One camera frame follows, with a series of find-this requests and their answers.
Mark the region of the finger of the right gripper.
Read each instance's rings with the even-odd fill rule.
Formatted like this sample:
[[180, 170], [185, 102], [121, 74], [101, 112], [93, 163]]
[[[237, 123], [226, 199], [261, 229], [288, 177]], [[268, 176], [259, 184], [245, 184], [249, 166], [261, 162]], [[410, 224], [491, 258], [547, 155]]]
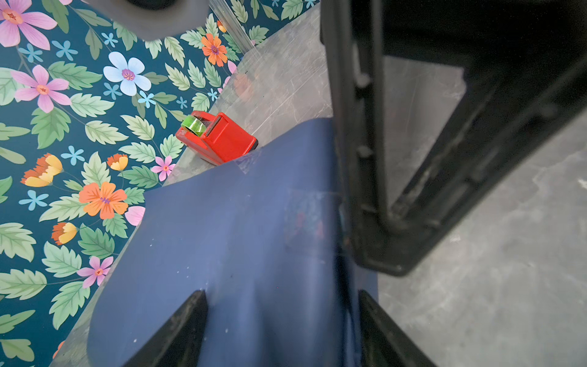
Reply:
[[411, 272], [586, 107], [584, 1], [324, 1], [345, 246]]

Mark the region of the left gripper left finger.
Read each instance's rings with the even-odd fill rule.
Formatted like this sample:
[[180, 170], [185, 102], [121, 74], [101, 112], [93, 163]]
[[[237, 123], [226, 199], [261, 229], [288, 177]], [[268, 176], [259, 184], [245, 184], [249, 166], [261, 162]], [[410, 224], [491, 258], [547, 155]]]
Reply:
[[124, 367], [196, 366], [207, 314], [206, 292], [195, 291]]

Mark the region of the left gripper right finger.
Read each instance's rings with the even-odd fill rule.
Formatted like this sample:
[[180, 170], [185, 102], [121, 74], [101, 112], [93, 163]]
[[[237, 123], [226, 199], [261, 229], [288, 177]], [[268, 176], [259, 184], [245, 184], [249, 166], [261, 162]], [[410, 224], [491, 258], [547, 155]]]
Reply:
[[359, 292], [362, 366], [435, 367], [365, 290]]

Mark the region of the light blue wrapping paper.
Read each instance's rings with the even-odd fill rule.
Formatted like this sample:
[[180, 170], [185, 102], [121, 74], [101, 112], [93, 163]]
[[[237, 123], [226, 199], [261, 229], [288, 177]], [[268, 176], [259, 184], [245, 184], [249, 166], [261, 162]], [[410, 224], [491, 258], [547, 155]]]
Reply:
[[[255, 151], [311, 145], [336, 156], [330, 119], [303, 122]], [[351, 262], [343, 236], [342, 255], [329, 258], [271, 244], [255, 218], [253, 181], [238, 167], [244, 157], [148, 194], [93, 312], [90, 365], [124, 365], [198, 290], [208, 304], [201, 366], [360, 364], [358, 291], [374, 291], [376, 275]]]

